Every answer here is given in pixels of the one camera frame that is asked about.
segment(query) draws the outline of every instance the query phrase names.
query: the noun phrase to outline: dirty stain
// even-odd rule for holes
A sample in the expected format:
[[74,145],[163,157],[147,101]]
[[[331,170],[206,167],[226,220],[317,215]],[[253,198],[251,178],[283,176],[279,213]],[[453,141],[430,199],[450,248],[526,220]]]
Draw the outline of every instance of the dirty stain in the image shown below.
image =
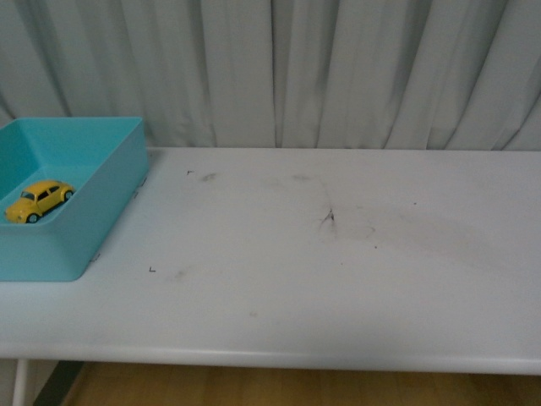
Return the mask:
[[217,173],[209,173],[208,175],[205,175],[203,178],[201,178],[201,182],[211,182],[218,176]]
[[292,178],[298,182],[308,182],[309,180],[312,180],[310,176],[306,175],[293,175]]

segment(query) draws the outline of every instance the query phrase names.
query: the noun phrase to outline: toy car window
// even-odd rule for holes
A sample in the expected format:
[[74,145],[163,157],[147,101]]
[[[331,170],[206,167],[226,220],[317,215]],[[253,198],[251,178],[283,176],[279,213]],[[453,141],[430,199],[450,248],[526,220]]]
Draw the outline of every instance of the toy car window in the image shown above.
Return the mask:
[[20,194],[20,197],[24,197],[26,199],[34,200],[34,195],[31,194],[31,192],[26,192],[23,190],[23,193]]

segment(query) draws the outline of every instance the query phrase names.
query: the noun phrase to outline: wooden floor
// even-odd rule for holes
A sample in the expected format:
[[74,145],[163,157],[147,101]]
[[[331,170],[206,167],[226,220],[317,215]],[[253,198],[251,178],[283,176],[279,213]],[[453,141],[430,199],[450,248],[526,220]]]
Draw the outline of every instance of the wooden floor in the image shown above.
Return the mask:
[[88,363],[64,406],[541,405],[541,376]]

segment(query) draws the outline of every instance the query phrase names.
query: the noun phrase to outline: scratch mark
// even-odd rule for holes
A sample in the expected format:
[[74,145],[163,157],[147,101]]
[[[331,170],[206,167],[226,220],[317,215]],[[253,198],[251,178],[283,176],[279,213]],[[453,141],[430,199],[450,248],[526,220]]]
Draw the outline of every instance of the scratch mark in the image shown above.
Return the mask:
[[101,255],[101,254],[98,252],[98,255],[96,255],[94,258],[92,258],[92,259],[90,260],[90,262],[96,262],[96,261],[98,261],[98,258],[100,257],[100,255]]
[[332,208],[329,210],[329,214],[327,214],[327,217],[323,219],[321,224],[323,224],[326,220],[331,219],[333,222],[335,221],[335,214],[332,212]]
[[368,228],[370,229],[370,231],[369,231],[368,234],[366,234],[366,237],[365,237],[366,239],[369,239],[370,236],[371,236],[373,233],[375,233],[375,228],[373,228],[373,227],[368,227]]

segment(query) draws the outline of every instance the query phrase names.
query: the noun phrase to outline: toy car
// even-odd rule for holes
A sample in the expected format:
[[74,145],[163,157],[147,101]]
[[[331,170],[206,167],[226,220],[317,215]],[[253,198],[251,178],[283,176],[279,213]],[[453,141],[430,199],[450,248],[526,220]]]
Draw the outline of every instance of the toy car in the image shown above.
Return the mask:
[[69,200],[75,189],[57,180],[42,180],[23,190],[4,212],[10,222],[37,222],[44,214]]

